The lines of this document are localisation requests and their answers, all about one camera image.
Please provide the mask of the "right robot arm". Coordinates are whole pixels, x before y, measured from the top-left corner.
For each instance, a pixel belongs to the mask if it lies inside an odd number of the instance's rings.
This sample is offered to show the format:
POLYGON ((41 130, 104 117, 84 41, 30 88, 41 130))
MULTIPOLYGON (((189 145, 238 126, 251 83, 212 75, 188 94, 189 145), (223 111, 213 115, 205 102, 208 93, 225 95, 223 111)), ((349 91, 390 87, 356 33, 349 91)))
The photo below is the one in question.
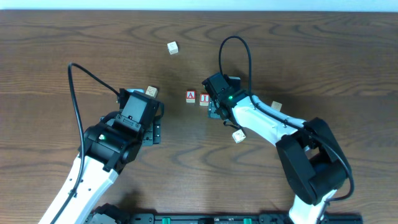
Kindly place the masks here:
POLYGON ((334 194, 346 180, 353 194, 351 167, 331 129, 320 118, 293 118, 244 90, 208 91, 224 121, 248 128, 273 144, 295 199, 289 211, 293 223, 320 223, 334 194))

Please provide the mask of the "red letter I wooden block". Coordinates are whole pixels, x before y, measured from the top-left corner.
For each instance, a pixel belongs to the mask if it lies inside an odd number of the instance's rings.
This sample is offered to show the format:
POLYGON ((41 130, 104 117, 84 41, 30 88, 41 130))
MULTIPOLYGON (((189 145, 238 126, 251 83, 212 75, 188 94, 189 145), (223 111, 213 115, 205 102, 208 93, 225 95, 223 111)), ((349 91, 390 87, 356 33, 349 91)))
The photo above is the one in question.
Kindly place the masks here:
POLYGON ((202 93, 200 95, 200 106, 208 106, 210 103, 210 96, 209 94, 202 93))

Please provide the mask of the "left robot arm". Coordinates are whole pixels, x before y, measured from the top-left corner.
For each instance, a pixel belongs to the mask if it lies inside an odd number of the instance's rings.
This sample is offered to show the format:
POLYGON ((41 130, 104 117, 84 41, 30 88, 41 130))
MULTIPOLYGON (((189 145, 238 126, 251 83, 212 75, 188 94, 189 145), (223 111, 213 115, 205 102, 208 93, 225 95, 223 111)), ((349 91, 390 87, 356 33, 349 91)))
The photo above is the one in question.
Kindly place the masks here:
POLYGON ((45 223, 83 223, 101 196, 114 184, 124 166, 133 161, 138 150, 122 155, 125 149, 114 149, 111 141, 121 135, 110 127, 120 115, 114 111, 102 117, 98 125, 86 130, 85 157, 73 161, 68 179, 41 220, 45 223))

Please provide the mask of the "red letter A wooden block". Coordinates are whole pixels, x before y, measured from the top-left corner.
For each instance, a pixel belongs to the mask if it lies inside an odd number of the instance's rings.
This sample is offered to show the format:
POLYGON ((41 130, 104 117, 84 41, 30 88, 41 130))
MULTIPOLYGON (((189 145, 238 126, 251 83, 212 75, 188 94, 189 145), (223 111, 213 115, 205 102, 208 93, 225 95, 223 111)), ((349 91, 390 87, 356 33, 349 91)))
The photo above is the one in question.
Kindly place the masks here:
POLYGON ((195 103, 196 102, 196 91, 195 90, 187 90, 185 99, 187 103, 195 103))

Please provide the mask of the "plain engraved wooden block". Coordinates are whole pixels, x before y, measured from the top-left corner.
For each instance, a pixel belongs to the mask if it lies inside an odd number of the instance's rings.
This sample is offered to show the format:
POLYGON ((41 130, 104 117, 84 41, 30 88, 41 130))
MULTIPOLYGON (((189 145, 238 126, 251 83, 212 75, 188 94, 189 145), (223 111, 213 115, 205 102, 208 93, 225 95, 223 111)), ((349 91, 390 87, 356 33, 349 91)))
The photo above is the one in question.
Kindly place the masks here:
POLYGON ((273 101, 273 102, 271 103, 271 108, 274 109, 274 110, 276 110, 276 111, 280 111, 280 110, 281 110, 281 107, 282 107, 282 103, 279 103, 279 102, 277 102, 277 101, 273 101))

